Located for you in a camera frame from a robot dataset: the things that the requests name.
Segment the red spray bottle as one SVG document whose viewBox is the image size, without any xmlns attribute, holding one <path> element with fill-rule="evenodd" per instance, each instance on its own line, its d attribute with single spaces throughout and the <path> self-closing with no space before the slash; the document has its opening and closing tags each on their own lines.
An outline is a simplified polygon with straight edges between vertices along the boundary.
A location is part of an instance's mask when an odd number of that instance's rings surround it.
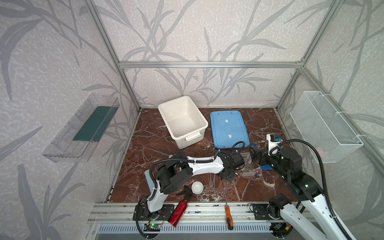
<svg viewBox="0 0 384 240">
<path fill-rule="evenodd" d="M 173 211 L 173 214 L 168 219 L 168 222 L 173 226 L 176 227 L 181 220 L 181 217 L 183 216 L 184 212 L 187 209 L 188 201 L 190 200 L 191 196 L 193 195 L 192 189 L 184 185 L 184 188 L 182 191 L 176 194 L 177 196 L 183 196 L 184 198 L 178 203 L 176 208 Z"/>
</svg>

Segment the green circuit board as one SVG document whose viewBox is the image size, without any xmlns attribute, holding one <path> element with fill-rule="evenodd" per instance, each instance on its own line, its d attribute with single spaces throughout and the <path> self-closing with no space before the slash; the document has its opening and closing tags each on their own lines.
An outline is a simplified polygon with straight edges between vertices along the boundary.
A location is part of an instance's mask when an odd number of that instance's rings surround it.
<svg viewBox="0 0 384 240">
<path fill-rule="evenodd" d="M 160 232 L 162 224 L 147 223 L 144 224 L 143 232 Z"/>
</svg>

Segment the white plastic storage bin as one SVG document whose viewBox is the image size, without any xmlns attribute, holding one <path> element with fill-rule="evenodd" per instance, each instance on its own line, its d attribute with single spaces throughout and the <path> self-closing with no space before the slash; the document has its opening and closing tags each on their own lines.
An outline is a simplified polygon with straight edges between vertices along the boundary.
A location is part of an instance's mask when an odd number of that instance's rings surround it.
<svg viewBox="0 0 384 240">
<path fill-rule="evenodd" d="M 162 103 L 158 110 L 179 149 L 204 139 L 208 121 L 189 96 Z"/>
</svg>

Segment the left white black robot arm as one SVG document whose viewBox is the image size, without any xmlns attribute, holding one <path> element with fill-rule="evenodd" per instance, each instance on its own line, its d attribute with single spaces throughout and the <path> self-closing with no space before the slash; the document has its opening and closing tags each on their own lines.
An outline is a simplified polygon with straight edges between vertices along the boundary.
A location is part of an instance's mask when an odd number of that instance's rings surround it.
<svg viewBox="0 0 384 240">
<path fill-rule="evenodd" d="M 245 165 L 240 153 L 223 153 L 205 158 L 194 158 L 178 153 L 171 158 L 155 161 L 149 168 L 149 178 L 153 186 L 146 200 L 149 213 L 159 212 L 168 195 L 182 188 L 191 177 L 216 174 L 221 179 L 233 181 L 236 172 Z"/>
</svg>

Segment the clear test tube rack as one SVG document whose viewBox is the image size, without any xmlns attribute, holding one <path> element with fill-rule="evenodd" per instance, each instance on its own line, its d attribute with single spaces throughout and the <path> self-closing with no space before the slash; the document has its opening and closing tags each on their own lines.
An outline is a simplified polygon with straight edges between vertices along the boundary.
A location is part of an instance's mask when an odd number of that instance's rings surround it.
<svg viewBox="0 0 384 240">
<path fill-rule="evenodd" d="M 252 161 L 250 153 L 241 153 L 241 155 L 245 164 L 243 168 L 238 171 L 238 174 L 242 177 L 253 177 L 258 172 L 260 166 Z"/>
</svg>

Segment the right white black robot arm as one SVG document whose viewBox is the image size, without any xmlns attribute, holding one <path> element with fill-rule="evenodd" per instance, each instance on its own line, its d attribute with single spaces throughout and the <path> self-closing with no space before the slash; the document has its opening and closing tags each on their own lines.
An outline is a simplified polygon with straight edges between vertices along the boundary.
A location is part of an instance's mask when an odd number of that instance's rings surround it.
<svg viewBox="0 0 384 240">
<path fill-rule="evenodd" d="M 326 197 L 324 186 L 302 169 L 302 157 L 293 148 L 275 150 L 275 155 L 250 148 L 253 161 L 269 165 L 284 180 L 286 187 L 303 204 L 318 223 L 312 224 L 298 207 L 283 194 L 269 200 L 268 212 L 273 219 L 283 219 L 306 240 L 354 240 L 355 236 L 340 220 Z"/>
</svg>

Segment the pink object in basket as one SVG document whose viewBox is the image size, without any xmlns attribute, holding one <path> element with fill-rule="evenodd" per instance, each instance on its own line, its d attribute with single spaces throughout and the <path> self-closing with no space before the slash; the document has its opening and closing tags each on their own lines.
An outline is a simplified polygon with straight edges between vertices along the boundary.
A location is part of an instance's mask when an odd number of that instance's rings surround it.
<svg viewBox="0 0 384 240">
<path fill-rule="evenodd" d="M 323 150 L 322 148 L 318 147 L 318 148 L 315 148 L 316 151 L 318 152 L 318 155 L 320 156 L 320 158 L 322 160 L 326 159 L 328 157 L 328 153 Z M 317 159 L 317 154 L 315 153 L 315 151 L 312 150 L 312 153 L 314 155 L 314 158 Z"/>
</svg>

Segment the clear acrylic wall shelf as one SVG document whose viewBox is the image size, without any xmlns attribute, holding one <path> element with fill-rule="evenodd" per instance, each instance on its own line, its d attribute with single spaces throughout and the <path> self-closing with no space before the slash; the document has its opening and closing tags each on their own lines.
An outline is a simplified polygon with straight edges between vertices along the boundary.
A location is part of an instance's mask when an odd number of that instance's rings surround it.
<svg viewBox="0 0 384 240">
<path fill-rule="evenodd" d="M 120 107 L 117 97 L 90 94 L 43 156 L 54 163 L 86 163 Z"/>
</svg>

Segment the blue plastic bin lid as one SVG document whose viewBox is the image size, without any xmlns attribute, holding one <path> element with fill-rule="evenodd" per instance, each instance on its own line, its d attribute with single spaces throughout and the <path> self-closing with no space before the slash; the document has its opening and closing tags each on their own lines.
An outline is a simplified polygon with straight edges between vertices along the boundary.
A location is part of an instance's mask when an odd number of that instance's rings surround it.
<svg viewBox="0 0 384 240">
<path fill-rule="evenodd" d="M 210 114 L 212 134 L 217 149 L 231 149 L 237 142 L 250 145 L 246 126 L 239 111 L 216 111 Z"/>
</svg>

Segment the orange handled screwdriver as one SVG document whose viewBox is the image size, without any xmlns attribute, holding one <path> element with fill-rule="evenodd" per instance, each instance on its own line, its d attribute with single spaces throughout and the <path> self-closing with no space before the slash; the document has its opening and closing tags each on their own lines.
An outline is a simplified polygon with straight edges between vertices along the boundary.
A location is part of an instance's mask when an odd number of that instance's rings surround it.
<svg viewBox="0 0 384 240">
<path fill-rule="evenodd" d="M 228 201 L 227 201 L 226 187 L 224 188 L 224 195 L 225 195 L 225 201 L 226 201 L 226 204 L 225 204 L 226 224 L 227 224 L 228 230 L 232 231 L 234 229 L 234 222 L 230 212 L 230 206 L 228 205 Z"/>
</svg>

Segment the small white bowl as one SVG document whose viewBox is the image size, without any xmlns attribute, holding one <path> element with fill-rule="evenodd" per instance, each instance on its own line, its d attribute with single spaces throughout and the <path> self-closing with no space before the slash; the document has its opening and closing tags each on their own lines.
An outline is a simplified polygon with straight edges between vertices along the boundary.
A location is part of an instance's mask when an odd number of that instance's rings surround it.
<svg viewBox="0 0 384 240">
<path fill-rule="evenodd" d="M 203 192 L 204 185 L 203 185 L 202 182 L 195 181 L 195 182 L 192 183 L 191 189 L 192 189 L 193 194 L 199 195 L 199 194 L 201 194 Z"/>
</svg>

